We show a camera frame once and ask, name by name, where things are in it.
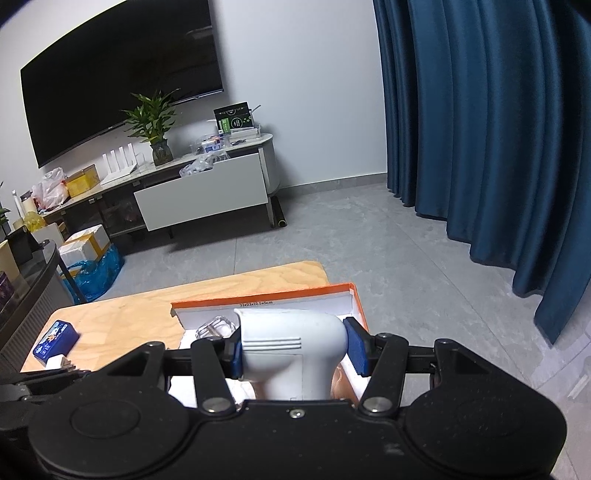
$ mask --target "white plastic bag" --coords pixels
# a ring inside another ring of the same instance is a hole
[[[33,185],[33,198],[42,210],[51,210],[68,199],[65,179],[64,171],[59,167],[43,175],[41,183]]]

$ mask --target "glass vase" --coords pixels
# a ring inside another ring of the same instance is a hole
[[[154,165],[157,167],[173,160],[173,153],[170,151],[170,147],[168,146],[168,141],[166,139],[151,144],[151,147]]]

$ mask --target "marble countertop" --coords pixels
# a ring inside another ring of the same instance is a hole
[[[243,142],[241,144],[218,150],[218,152],[222,152],[222,151],[228,152],[228,151],[233,151],[233,150],[240,150],[242,148],[247,148],[247,147],[256,147],[258,145],[262,145],[263,143],[266,143],[271,138],[273,138],[273,135],[271,135],[271,134],[262,134],[260,136],[260,138],[253,138],[250,140],[246,140],[245,142]],[[95,185],[94,187],[92,187],[90,190],[88,190],[84,193],[81,193],[80,195],[77,195],[74,198],[71,198],[63,205],[59,206],[58,208],[53,209],[51,212],[44,213],[41,216],[46,217],[46,216],[53,215],[55,213],[62,212],[74,205],[77,205],[78,203],[84,202],[87,199],[96,197],[100,194],[109,192],[111,190],[115,190],[117,187],[120,187],[122,185],[126,185],[128,183],[132,183],[136,180],[150,176],[152,174],[166,171],[171,168],[178,167],[180,165],[192,162],[202,155],[209,155],[209,153],[199,154],[199,155],[187,154],[182,157],[175,158],[173,161],[168,162],[164,165],[160,165],[159,167],[156,167],[153,162],[147,162],[144,165],[138,166],[138,168],[136,168],[130,175],[127,175],[125,177],[121,177],[120,179],[117,179],[114,181],[110,181],[106,185],[101,185],[99,183],[98,185]]]

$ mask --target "white cabinet drawer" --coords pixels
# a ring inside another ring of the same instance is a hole
[[[267,202],[258,153],[135,192],[148,230]]]

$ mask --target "cabinet leg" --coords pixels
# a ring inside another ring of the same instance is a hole
[[[267,199],[267,215],[269,217],[269,224],[271,228],[275,228],[275,215],[273,214],[273,206],[271,206],[271,197]]]
[[[72,287],[72,290],[74,290],[74,293],[76,293],[76,296],[78,297],[78,301],[80,303],[88,303],[86,301],[86,297],[84,296],[84,294],[80,291],[80,288],[78,287],[78,285],[76,285],[76,282],[74,281],[74,279],[72,278],[72,275],[70,275],[70,271],[68,270],[68,268],[66,267],[66,264],[64,263],[64,261],[61,259],[58,260],[58,265],[60,266],[61,272],[64,274],[64,277],[66,278],[66,281],[70,284],[70,287]]]

